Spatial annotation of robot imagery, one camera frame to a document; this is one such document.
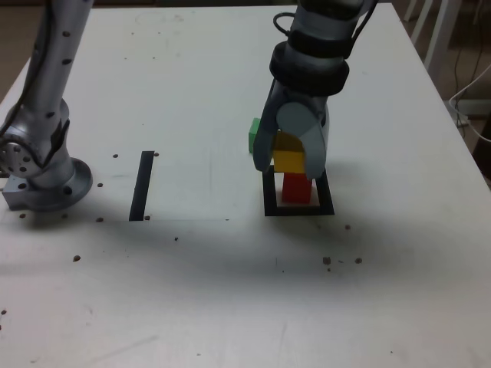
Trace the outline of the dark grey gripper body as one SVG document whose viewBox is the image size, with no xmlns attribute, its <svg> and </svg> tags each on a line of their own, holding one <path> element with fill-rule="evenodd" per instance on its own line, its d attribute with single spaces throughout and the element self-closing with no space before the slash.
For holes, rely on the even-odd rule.
<svg viewBox="0 0 491 368">
<path fill-rule="evenodd" d="M 313 114 L 326 114 L 328 97 L 310 96 L 275 82 L 275 93 L 284 103 L 300 103 L 305 105 Z"/>
</svg>

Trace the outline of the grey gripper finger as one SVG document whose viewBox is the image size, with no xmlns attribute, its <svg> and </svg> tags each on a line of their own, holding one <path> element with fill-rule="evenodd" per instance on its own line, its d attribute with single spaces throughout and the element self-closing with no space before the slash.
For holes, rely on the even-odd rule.
<svg viewBox="0 0 491 368">
<path fill-rule="evenodd" d="M 276 115 L 285 103 L 285 88 L 278 81 L 273 81 L 262 111 L 252 150 L 255 168 L 260 172 L 269 170 L 274 140 L 278 131 Z"/>
<path fill-rule="evenodd" d="M 287 103 L 277 112 L 278 128 L 299 139 L 305 158 L 304 170 L 308 179 L 319 178 L 325 170 L 329 118 L 327 107 L 320 117 L 302 103 Z"/>
</svg>

